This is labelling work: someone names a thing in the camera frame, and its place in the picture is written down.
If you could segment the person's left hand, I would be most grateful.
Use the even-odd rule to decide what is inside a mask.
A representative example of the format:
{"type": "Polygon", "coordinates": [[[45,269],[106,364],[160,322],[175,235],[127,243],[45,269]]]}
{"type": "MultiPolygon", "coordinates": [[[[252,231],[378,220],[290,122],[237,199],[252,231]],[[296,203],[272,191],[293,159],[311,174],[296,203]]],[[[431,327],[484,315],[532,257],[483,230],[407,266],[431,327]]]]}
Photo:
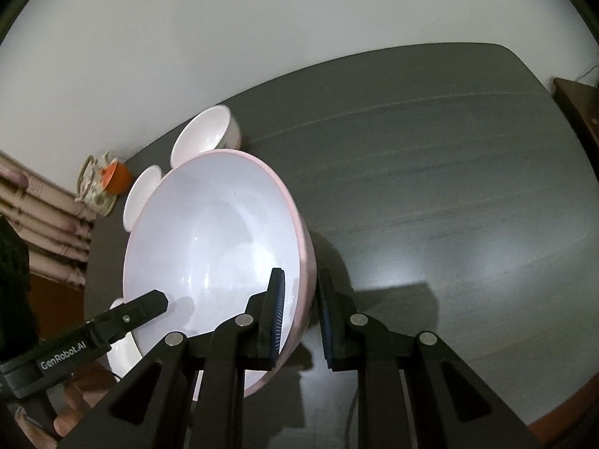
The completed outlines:
{"type": "MultiPolygon", "coordinates": [[[[74,371],[64,386],[65,406],[54,419],[53,427],[61,437],[66,437],[120,380],[118,375],[93,362],[74,371]]],[[[34,424],[25,409],[19,407],[14,422],[34,448],[56,448],[58,440],[34,424]]]]}

